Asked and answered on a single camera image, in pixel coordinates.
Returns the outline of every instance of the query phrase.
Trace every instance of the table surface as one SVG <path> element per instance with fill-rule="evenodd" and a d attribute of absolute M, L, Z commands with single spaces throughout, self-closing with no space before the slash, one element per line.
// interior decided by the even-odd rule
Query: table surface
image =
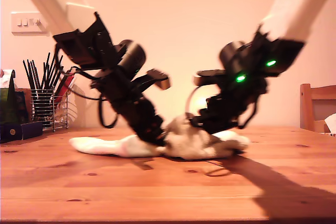
<path fill-rule="evenodd" d="M 335 137 L 294 127 L 237 132 L 251 140 L 245 153 L 197 162 L 88 155 L 68 143 L 116 140 L 128 129 L 60 129 L 2 144 L 1 219 L 336 223 Z"/>

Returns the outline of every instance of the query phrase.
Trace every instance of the wall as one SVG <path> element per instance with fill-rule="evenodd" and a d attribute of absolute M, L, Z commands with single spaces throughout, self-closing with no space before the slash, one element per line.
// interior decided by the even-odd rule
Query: wall
<path fill-rule="evenodd" d="M 129 38 L 144 47 L 148 59 L 140 74 L 158 68 L 170 75 L 173 85 L 170 89 L 160 91 L 150 87 L 145 92 L 166 120 L 183 113 L 185 101 L 194 88 L 193 74 L 198 70 L 221 68 L 218 60 L 221 48 L 233 40 L 249 41 L 273 1 L 88 0 L 99 10 L 114 42 Z M 34 59 L 41 66 L 47 52 L 53 50 L 54 41 L 50 36 L 11 33 L 10 12 L 36 10 L 30 0 L 2 0 L 1 8 L 2 67 L 15 68 L 16 84 L 27 87 L 22 60 Z M 262 96 L 259 113 L 252 124 L 299 126 L 300 84 L 310 82 L 313 87 L 335 84 L 334 17 L 336 0 L 328 0 L 309 44 L 296 63 L 280 78 L 269 80 L 270 92 Z M 67 60 L 65 65 L 70 67 L 71 62 Z M 86 95 L 97 96 L 83 78 L 79 77 L 76 84 Z M 202 88 L 195 100 L 215 92 L 215 87 Z M 71 103 L 73 125 L 99 126 L 95 102 L 72 96 Z M 113 114 L 108 109 L 106 113 L 106 118 Z"/>

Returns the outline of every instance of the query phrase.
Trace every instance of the paper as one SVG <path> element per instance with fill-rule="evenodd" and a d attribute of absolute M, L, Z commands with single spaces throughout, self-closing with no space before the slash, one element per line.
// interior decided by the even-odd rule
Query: paper
<path fill-rule="evenodd" d="M 326 119 L 324 119 L 326 122 L 328 128 L 330 129 L 330 132 L 335 134 L 336 133 L 336 113 L 328 116 Z"/>
<path fill-rule="evenodd" d="M 0 88 L 2 88 L 2 89 L 8 89 L 9 88 L 10 78 L 11 78 L 12 74 L 15 74 L 15 73 L 13 73 L 13 69 L 3 70 L 3 76 L 0 78 Z"/>

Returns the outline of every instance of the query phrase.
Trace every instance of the pen holder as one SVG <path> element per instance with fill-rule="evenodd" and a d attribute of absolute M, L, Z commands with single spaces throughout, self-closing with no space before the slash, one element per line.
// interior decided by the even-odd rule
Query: pen holder
<path fill-rule="evenodd" d="M 43 129 L 56 128 L 68 125 L 68 94 L 56 96 L 52 89 L 32 89 L 31 109 L 33 122 L 42 122 Z"/>

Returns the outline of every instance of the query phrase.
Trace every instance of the box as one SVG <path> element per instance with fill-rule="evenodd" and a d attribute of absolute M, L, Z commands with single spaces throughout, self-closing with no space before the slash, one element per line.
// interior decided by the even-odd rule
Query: box
<path fill-rule="evenodd" d="M 42 133 L 42 122 L 24 124 L 4 123 L 0 125 L 0 143 L 41 136 Z"/>

